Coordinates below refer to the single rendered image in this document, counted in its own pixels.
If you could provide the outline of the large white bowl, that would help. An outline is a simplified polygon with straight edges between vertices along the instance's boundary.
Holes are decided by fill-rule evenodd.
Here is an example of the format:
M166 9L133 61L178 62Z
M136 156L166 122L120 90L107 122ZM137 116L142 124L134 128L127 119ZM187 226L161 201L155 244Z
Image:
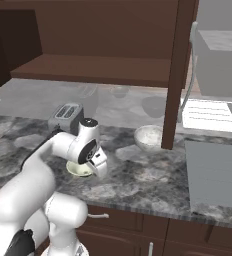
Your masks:
M149 153L158 152L161 149L162 128L157 125L145 125L134 132L136 145Z

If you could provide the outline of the open brown wall cabinet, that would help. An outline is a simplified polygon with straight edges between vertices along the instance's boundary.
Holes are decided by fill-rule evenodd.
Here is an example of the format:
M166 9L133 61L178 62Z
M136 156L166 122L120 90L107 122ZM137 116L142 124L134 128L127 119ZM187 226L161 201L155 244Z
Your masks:
M168 89L178 0L0 0L14 78Z

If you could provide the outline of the grey range hood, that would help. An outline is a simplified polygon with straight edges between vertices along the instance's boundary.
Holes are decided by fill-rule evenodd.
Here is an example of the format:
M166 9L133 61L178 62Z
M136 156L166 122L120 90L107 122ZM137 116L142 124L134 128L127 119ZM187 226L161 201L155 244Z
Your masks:
M196 52L201 94L232 98L232 31L199 30Z

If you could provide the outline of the brown base cabinet door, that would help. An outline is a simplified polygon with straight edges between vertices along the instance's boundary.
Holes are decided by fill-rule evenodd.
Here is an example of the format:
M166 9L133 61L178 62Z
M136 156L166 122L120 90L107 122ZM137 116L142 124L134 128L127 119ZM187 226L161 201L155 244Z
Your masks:
M232 256L232 249L167 241L163 256Z
M164 241L129 233L96 233L78 230L79 240L90 256L148 256L149 243L153 242L153 256L163 256Z

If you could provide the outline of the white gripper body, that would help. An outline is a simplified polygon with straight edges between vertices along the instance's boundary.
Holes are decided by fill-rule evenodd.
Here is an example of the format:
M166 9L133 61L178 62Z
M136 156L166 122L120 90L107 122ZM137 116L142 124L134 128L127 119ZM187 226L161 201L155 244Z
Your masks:
M102 148L97 150L92 159L89 161L89 164L93 173L99 179L103 179L107 175L107 156L105 155Z

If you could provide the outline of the grey toaster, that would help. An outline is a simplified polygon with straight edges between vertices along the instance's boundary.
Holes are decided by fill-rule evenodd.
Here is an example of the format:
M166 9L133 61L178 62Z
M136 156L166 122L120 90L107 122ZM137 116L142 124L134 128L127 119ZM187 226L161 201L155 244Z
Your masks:
M53 131L56 128L78 135L79 122L84 118L84 109L81 103L66 103L60 105L48 119L48 128Z

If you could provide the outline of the small cream bowl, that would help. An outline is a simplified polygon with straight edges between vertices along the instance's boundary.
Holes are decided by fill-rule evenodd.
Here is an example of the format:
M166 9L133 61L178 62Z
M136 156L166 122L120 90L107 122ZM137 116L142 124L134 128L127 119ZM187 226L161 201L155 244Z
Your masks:
M87 177L92 174L92 170L86 164L79 165L71 161L66 163L66 169L69 173L78 177Z

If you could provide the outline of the brown drawer front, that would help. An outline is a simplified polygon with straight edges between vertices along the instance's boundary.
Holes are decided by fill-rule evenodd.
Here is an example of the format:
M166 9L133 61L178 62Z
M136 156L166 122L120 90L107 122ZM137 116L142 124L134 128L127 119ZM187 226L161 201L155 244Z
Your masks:
M108 218L88 217L85 222L86 226L137 232L143 228L143 215L139 213L92 205L88 206L88 213L91 215L107 214Z
M232 228L198 222L170 220L167 239L202 247L232 250Z

